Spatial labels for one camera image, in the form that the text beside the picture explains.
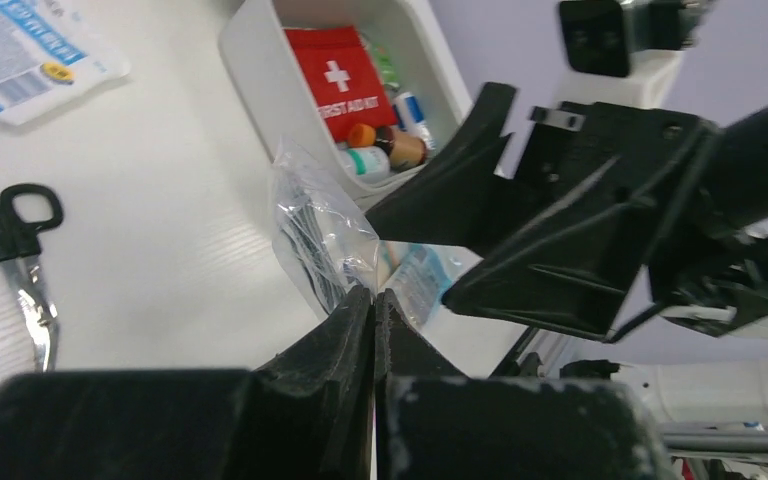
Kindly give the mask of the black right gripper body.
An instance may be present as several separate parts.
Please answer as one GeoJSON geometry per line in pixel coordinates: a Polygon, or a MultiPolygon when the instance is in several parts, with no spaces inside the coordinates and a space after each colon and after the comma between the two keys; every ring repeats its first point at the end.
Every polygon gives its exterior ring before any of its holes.
{"type": "MultiPolygon", "coordinates": [[[[570,138],[589,119],[701,119],[606,103],[590,105],[585,116],[564,103],[559,114],[570,138]]],[[[655,316],[715,335],[768,316],[768,106],[718,130],[694,190],[697,237],[686,246],[692,264],[677,274],[675,298],[656,310],[655,288],[641,271],[608,338],[626,337],[655,316]]]]}

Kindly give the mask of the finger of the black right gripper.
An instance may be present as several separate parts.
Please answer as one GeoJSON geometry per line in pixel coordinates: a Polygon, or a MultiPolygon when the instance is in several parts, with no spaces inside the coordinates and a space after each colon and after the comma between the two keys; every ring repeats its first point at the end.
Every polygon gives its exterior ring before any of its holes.
{"type": "Polygon", "coordinates": [[[450,310],[605,340],[636,277],[656,310],[692,264],[694,190],[718,141],[703,119],[589,119],[560,160],[553,198],[508,213],[480,262],[444,294],[450,310]]]}
{"type": "Polygon", "coordinates": [[[487,82],[455,134],[419,173],[366,212],[379,238],[485,255],[530,217],[523,185],[496,174],[518,89],[487,82]]]}

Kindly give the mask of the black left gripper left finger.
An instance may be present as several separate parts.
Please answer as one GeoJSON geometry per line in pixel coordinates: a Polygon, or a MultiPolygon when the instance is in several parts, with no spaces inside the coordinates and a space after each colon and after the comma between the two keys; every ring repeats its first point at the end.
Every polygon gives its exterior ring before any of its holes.
{"type": "Polygon", "coordinates": [[[371,294],[254,370],[71,371],[0,385],[0,479],[366,479],[371,294]]]}

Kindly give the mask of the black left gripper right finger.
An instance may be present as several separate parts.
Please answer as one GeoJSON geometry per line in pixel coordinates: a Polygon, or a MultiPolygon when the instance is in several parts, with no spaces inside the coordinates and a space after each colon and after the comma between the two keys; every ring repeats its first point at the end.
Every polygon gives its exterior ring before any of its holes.
{"type": "Polygon", "coordinates": [[[671,479],[652,416],[631,390],[595,379],[471,378],[375,301],[381,479],[671,479]]]}

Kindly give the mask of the brown bottle orange cap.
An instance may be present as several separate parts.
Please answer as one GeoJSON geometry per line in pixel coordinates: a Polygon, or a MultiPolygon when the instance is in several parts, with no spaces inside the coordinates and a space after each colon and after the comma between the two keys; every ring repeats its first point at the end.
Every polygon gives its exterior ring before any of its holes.
{"type": "Polygon", "coordinates": [[[348,132],[347,144],[352,148],[380,148],[389,158],[391,168],[398,172],[424,164],[429,156],[423,140],[391,126],[355,124],[348,132]]]}

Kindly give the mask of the blue mask packet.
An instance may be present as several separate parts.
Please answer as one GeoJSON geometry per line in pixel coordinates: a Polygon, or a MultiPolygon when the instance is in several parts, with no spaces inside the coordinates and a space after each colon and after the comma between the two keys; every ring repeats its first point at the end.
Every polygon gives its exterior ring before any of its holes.
{"type": "Polygon", "coordinates": [[[397,296],[407,322],[416,330],[435,317],[441,297],[477,260],[461,247],[388,242],[384,258],[392,273],[381,286],[397,296]]]}

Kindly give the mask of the white plastic bottle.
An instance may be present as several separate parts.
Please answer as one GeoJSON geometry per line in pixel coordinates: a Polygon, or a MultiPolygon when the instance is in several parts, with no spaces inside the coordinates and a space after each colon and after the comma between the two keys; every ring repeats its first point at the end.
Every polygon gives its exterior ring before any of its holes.
{"type": "Polygon", "coordinates": [[[340,150],[339,158],[344,170],[363,183],[375,184],[391,176],[389,157],[378,147],[340,150]]]}

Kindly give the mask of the small white blue tube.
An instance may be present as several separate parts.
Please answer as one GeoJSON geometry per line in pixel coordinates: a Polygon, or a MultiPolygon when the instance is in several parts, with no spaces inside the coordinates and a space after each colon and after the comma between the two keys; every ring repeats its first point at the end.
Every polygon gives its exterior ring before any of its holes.
{"type": "Polygon", "coordinates": [[[435,139],[416,97],[411,92],[400,93],[393,98],[393,107],[400,127],[420,138],[429,150],[435,151],[435,139]]]}

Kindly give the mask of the clear bag of wipes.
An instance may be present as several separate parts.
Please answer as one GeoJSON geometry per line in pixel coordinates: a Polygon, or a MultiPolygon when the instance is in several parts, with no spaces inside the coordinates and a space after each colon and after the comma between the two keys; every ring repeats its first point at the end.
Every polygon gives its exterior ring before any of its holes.
{"type": "Polygon", "coordinates": [[[378,235],[330,172],[288,137],[274,154],[267,206],[276,259],[318,319],[355,286],[378,291],[378,235]]]}

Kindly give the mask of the red first aid pouch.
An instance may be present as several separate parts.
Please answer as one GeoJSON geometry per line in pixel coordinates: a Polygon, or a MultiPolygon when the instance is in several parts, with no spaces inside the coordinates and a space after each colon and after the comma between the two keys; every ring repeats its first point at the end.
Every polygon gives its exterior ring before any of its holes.
{"type": "Polygon", "coordinates": [[[284,34],[333,140],[345,142],[359,123],[397,123],[378,72],[352,26],[286,28],[284,34]]]}

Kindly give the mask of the black handled scissors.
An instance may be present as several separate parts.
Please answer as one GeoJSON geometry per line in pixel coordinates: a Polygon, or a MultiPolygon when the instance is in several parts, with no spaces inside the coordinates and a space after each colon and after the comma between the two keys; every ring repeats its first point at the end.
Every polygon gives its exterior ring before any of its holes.
{"type": "Polygon", "coordinates": [[[5,275],[33,342],[34,368],[55,369],[59,343],[58,310],[50,298],[40,256],[39,235],[58,228],[64,210],[58,195],[37,183],[19,183],[0,192],[0,269],[5,275]],[[47,202],[51,216],[44,220],[22,218],[15,201],[38,196],[47,202]]]}

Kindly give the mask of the white blue label packet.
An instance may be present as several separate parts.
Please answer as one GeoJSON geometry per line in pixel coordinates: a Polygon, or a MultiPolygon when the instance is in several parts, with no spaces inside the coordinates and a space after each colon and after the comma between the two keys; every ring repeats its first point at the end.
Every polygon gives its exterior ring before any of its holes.
{"type": "Polygon", "coordinates": [[[0,1],[0,123],[20,126],[129,74],[74,1],[0,1]]]}

